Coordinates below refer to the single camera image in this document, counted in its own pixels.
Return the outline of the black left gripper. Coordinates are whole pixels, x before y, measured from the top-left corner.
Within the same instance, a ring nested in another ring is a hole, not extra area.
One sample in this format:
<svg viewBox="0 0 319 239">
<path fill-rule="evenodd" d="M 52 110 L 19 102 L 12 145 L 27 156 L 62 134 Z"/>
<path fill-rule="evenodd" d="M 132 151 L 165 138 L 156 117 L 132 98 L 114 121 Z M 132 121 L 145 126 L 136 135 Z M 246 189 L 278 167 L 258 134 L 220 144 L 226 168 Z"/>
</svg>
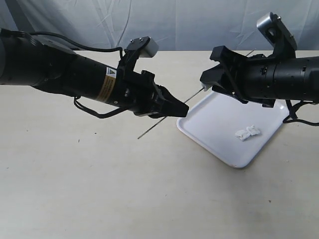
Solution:
<svg viewBox="0 0 319 239">
<path fill-rule="evenodd" d="M 131 111 L 138 117 L 153 119 L 186 117 L 189 106 L 175 98 L 167 88 L 157 85 L 154 78 L 155 75 L 148 71 L 124 74 L 118 70 L 111 75 L 111 105 L 117 107 L 111 111 L 111 116 Z"/>
</svg>

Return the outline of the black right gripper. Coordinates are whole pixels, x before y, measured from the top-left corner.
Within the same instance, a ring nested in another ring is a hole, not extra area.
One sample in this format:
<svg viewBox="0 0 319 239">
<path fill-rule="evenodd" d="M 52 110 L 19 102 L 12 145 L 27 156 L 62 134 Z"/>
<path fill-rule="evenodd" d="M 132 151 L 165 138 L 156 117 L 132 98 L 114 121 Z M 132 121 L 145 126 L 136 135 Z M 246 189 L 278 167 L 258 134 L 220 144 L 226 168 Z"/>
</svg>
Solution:
<svg viewBox="0 0 319 239">
<path fill-rule="evenodd" d="M 274 97 L 268 95 L 274 67 L 264 54 L 247 57 L 222 45 L 213 48 L 210 60 L 219 64 L 202 72 L 201 85 L 220 89 L 221 93 L 244 104 L 254 102 L 265 108 L 274 106 Z"/>
</svg>

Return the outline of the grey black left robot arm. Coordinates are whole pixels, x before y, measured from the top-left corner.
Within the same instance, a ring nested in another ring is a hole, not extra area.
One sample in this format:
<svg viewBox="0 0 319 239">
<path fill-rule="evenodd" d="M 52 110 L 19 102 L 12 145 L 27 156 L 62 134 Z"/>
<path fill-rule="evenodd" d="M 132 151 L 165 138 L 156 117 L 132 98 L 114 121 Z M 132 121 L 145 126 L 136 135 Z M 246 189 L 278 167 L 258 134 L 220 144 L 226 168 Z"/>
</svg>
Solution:
<svg viewBox="0 0 319 239">
<path fill-rule="evenodd" d="M 125 111 L 153 119 L 187 115 L 188 105 L 156 84 L 153 73 L 134 71 L 139 58 L 152 58 L 159 49 L 150 37 L 133 39 L 126 48 L 109 48 L 109 53 L 120 54 L 117 67 L 111 67 L 44 36 L 45 32 L 1 29 L 2 85 L 72 97 L 78 109 L 100 119 Z"/>
</svg>

